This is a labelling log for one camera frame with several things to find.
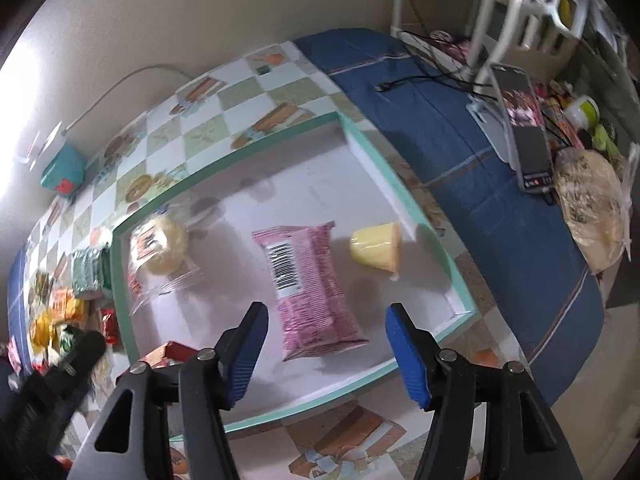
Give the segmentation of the teal cube device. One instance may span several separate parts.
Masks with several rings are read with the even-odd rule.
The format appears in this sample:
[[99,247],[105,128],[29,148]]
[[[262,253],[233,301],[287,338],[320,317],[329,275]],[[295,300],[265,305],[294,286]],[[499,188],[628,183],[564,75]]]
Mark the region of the teal cube device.
[[72,197],[85,179],[86,159],[72,144],[65,143],[42,170],[40,185],[58,196]]

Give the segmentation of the teal green snack pack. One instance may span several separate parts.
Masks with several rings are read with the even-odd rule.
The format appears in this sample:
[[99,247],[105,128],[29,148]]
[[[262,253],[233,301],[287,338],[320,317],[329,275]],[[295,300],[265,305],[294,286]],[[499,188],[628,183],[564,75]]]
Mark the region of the teal green snack pack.
[[70,255],[70,286],[75,298],[112,298],[111,246],[86,247]]

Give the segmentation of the red flower snack pack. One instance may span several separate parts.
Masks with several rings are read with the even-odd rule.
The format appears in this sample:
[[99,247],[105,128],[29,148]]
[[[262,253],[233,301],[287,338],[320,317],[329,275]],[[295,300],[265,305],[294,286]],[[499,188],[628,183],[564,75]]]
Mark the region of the red flower snack pack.
[[105,342],[110,346],[120,344],[119,325],[117,315],[113,308],[104,308],[100,311],[101,330]]

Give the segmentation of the round bun clear wrapper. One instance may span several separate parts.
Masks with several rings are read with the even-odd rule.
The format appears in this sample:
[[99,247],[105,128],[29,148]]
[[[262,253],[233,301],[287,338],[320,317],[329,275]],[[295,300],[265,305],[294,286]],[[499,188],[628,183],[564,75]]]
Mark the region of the round bun clear wrapper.
[[130,313],[160,296],[195,285],[201,268],[192,260],[189,232],[171,214],[152,214],[130,235],[128,287]]

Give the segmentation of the yellow cake clear wrapper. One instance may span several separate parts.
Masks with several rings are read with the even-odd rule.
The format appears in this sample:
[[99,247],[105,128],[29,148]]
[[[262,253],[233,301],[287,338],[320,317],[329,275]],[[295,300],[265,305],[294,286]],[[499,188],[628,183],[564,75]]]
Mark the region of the yellow cake clear wrapper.
[[45,352],[47,348],[58,348],[58,333],[51,309],[43,310],[34,318],[29,327],[29,340],[35,353]]

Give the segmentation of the teal shallow box tray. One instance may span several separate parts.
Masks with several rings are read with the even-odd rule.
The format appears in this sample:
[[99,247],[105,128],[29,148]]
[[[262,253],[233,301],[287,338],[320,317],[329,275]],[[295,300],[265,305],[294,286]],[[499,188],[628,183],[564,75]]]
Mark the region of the teal shallow box tray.
[[[128,283],[131,235],[154,212],[194,231],[195,272],[177,287],[157,276]],[[287,358],[277,308],[305,288],[288,242],[260,246],[273,226],[329,224],[331,256],[366,343],[314,358]],[[268,334],[247,393],[224,416],[230,431],[330,403],[396,366],[385,312],[403,304],[417,326],[444,339],[477,308],[454,259],[380,151],[346,116],[325,114],[222,156],[157,196],[114,231],[112,279],[120,336],[137,361],[165,342],[201,349],[237,326],[255,301]]]

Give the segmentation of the green white milk carton pack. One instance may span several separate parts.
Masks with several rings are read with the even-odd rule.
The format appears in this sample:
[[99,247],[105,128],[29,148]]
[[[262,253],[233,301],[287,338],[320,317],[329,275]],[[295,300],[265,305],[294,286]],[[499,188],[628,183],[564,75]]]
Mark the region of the green white milk carton pack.
[[84,331],[73,324],[58,326],[58,352],[61,356],[69,354],[78,343],[78,340],[85,335]]

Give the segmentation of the blue plaid cloth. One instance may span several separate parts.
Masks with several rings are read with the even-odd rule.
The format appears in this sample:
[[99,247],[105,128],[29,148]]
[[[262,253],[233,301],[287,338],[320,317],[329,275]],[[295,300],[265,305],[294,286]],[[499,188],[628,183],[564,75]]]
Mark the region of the blue plaid cloth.
[[566,391],[599,339],[596,278],[557,206],[518,187],[452,78],[370,29],[295,40],[434,195],[483,274],[548,403]]

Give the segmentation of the white metal shelf rack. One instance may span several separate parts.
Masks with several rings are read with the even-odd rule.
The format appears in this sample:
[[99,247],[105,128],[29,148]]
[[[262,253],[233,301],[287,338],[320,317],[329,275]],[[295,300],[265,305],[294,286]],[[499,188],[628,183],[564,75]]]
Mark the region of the white metal shelf rack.
[[[394,0],[394,37],[404,33],[402,6]],[[547,82],[566,69],[578,46],[593,36],[627,63],[628,36],[604,0],[477,0],[472,12],[470,50],[458,65],[462,77],[479,86],[488,66],[506,63]]]

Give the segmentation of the orange cracker pack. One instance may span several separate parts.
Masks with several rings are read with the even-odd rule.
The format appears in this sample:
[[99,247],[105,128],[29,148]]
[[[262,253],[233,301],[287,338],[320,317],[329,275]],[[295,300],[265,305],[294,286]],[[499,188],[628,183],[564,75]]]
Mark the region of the orange cracker pack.
[[74,296],[73,289],[61,287],[52,292],[50,310],[56,322],[82,323],[85,321],[88,307],[85,300]]

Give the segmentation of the brown milk biscuit pack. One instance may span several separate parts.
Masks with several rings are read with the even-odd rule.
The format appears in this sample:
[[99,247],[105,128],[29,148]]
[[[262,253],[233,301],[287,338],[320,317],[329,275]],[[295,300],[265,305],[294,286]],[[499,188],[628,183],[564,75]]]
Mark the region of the brown milk biscuit pack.
[[142,361],[152,368],[163,368],[185,363],[197,354],[198,350],[189,346],[175,341],[167,341],[166,344],[162,344],[149,352],[142,358]]

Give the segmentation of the yellow pudding cup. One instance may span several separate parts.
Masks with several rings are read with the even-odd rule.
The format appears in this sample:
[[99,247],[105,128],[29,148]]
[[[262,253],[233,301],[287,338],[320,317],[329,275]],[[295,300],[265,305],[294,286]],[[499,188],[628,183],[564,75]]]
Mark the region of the yellow pudding cup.
[[349,251],[352,258],[363,266],[397,274],[401,242],[399,223],[390,222],[353,232]]

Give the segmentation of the bagged flatbread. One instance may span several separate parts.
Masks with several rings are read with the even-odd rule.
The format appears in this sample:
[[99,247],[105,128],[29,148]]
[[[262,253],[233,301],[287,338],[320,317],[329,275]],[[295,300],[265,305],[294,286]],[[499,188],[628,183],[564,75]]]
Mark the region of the bagged flatbread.
[[630,197],[613,166],[596,151],[564,148],[555,159],[554,189],[590,271],[608,270],[630,246]]

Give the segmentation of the black smartphone on stand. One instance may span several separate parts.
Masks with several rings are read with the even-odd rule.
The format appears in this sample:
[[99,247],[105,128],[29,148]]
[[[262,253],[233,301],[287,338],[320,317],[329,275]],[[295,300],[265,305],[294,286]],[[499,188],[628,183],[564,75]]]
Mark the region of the black smartphone on stand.
[[552,187],[553,165],[546,127],[529,76],[522,68],[491,64],[491,82],[506,118],[510,163],[524,193],[544,194]]

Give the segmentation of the pink barcode snack pack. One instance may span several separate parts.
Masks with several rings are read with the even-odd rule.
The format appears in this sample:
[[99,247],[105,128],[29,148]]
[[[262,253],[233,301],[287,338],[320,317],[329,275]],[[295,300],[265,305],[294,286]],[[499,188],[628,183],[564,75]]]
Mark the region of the pink barcode snack pack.
[[369,339],[347,307],[331,252],[333,221],[252,233],[269,264],[282,326],[283,359],[320,358]]

